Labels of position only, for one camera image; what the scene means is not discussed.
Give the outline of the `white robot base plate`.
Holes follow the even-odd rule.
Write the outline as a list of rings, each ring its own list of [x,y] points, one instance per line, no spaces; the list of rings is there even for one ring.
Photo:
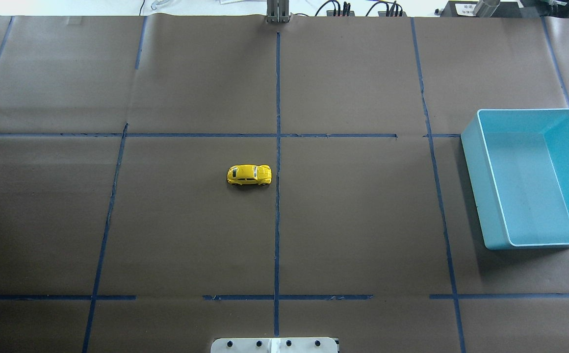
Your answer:
[[[211,353],[338,353],[331,337],[222,338],[212,342]]]

